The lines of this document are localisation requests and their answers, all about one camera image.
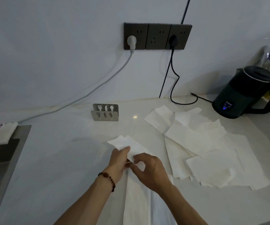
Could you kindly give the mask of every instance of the white wall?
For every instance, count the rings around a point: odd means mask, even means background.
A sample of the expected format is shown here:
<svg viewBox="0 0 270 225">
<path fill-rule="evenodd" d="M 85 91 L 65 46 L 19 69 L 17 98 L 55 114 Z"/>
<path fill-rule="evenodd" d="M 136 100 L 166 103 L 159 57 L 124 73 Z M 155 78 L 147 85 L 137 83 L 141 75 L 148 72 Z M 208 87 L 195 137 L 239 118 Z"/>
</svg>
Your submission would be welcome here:
<svg viewBox="0 0 270 225">
<path fill-rule="evenodd" d="M 187 0 L 0 0 L 0 111 L 78 98 L 127 60 L 123 22 L 180 23 Z M 207 93 L 226 83 L 270 43 L 270 0 L 191 0 L 186 48 L 174 95 Z M 137 51 L 84 103 L 159 96 L 170 51 Z M 174 83 L 169 72 L 163 95 Z"/>
</svg>

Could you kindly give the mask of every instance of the beaded bracelet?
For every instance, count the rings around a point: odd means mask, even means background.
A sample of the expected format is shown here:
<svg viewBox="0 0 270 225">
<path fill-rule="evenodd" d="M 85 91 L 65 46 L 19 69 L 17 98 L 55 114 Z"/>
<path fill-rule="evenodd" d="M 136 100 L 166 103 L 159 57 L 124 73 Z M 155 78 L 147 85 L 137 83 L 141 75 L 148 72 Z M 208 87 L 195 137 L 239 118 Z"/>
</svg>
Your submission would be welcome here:
<svg viewBox="0 0 270 225">
<path fill-rule="evenodd" d="M 107 172 L 101 172 L 101 173 L 98 174 L 98 176 L 100 176 L 100 175 L 103 175 L 105 178 L 110 178 L 110 179 L 111 179 L 111 182 L 113 183 L 112 192 L 114 192 L 115 183 L 114 183 L 114 181 L 112 180 L 111 176 L 109 176 L 109 174 L 108 174 Z"/>
</svg>

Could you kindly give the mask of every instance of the black kettle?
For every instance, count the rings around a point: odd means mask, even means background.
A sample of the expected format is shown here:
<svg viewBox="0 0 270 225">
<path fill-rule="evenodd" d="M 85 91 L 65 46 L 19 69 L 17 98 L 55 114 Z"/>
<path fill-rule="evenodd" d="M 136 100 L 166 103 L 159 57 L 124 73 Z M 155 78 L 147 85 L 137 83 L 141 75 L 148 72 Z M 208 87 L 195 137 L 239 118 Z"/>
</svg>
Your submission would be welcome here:
<svg viewBox="0 0 270 225">
<path fill-rule="evenodd" d="M 257 66 L 238 69 L 235 76 L 212 102 L 213 109 L 226 118 L 246 114 L 267 114 L 270 100 L 263 109 L 252 106 L 270 91 L 270 72 Z"/>
</svg>

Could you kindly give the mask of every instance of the person's left hand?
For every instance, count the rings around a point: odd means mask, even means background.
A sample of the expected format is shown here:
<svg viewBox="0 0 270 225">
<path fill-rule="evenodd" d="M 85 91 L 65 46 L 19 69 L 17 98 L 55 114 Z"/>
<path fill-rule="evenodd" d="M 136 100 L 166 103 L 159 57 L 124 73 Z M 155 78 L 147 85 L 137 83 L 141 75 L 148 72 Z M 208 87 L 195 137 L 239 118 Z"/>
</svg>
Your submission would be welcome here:
<svg viewBox="0 0 270 225">
<path fill-rule="evenodd" d="M 103 170 L 103 172 L 107 172 L 111 176 L 114 183 L 117 183 L 122 178 L 123 171 L 129 167 L 126 162 L 130 149 L 130 146 L 120 151 L 116 148 L 113 149 L 109 165 Z"/>
</svg>

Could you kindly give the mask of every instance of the white power cord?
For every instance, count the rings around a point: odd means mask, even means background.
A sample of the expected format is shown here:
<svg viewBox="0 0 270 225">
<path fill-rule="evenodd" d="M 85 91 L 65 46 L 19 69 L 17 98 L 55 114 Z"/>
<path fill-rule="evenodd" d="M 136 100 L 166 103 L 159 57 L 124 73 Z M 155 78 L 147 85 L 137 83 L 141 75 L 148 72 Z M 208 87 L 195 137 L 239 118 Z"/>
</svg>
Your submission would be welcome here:
<svg viewBox="0 0 270 225">
<path fill-rule="evenodd" d="M 75 100 L 75 101 L 73 101 L 73 102 L 71 102 L 71 103 L 65 105 L 65 106 L 62 106 L 62 107 L 60 107 L 60 108 L 58 108 L 58 109 L 56 109 L 56 110 L 54 110 L 54 111 L 50 111 L 50 112 L 46 112 L 46 113 L 42 113 L 42 114 L 34 115 L 34 116 L 32 116 L 32 117 L 25 118 L 25 119 L 23 119 L 23 120 L 21 120 L 21 121 L 18 121 L 18 123 L 22 123 L 22 122 L 25 122 L 25 121 L 28 121 L 28 120 L 31 120 L 31 119 L 33 119 L 33 118 L 37 118 L 37 117 L 40 117 L 40 116 L 43 116 L 43 115 L 48 115 L 48 114 L 56 113 L 56 112 L 58 112 L 58 111 L 60 111 L 60 110 L 62 110 L 62 109 L 64 109 L 64 108 L 66 108 L 66 107 L 68 107 L 68 106 L 71 106 L 71 105 L 73 105 L 74 103 L 79 102 L 80 100 L 82 100 L 82 99 L 84 99 L 84 98 L 90 96 L 92 93 L 94 93 L 96 90 L 98 90 L 101 86 L 103 86 L 104 84 L 108 83 L 108 82 L 109 82 L 112 78 L 114 78 L 120 71 L 122 71 L 123 68 L 128 64 L 128 62 L 129 62 L 129 60 L 131 59 L 131 57 L 132 57 L 132 55 L 133 55 L 133 53 L 134 53 L 134 50 L 135 50 L 136 37 L 133 36 L 133 35 L 129 36 L 128 39 L 127 39 L 127 43 L 128 43 L 128 45 L 130 46 L 130 53 L 131 53 L 130 56 L 129 56 L 129 58 L 128 58 L 128 60 L 126 61 L 126 63 L 125 63 L 125 64 L 124 64 L 124 65 L 123 65 L 123 66 L 122 66 L 115 74 L 113 74 L 113 75 L 112 75 L 109 79 L 107 79 L 104 83 L 102 83 L 102 84 L 100 84 L 99 86 L 97 86 L 95 89 L 93 89 L 93 90 L 92 90 L 91 92 L 89 92 L 87 95 L 85 95 L 85 96 L 83 96 L 83 97 L 81 97 L 81 98 L 79 98 L 79 99 L 77 99 L 77 100 Z"/>
</svg>

